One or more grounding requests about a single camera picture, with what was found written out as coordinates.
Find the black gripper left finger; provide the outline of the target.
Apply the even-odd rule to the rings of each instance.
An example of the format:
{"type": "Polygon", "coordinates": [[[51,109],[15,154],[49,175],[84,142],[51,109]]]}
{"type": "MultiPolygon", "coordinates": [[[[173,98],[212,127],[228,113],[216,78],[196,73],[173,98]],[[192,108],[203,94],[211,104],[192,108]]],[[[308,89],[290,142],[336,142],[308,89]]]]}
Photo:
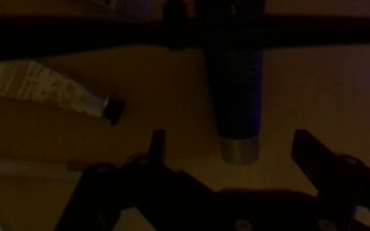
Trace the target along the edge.
{"type": "Polygon", "coordinates": [[[155,130],[148,151],[151,164],[164,164],[166,159],[166,131],[155,130]]]}

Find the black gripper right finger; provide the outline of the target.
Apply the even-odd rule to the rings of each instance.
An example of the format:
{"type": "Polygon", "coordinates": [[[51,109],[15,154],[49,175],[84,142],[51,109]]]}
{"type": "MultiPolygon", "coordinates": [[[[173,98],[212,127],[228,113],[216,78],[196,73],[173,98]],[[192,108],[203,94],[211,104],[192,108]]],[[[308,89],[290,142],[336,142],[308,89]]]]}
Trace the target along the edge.
{"type": "Polygon", "coordinates": [[[338,155],[308,130],[297,130],[293,136],[292,153],[295,163],[322,194],[338,194],[342,186],[335,177],[338,155]]]}

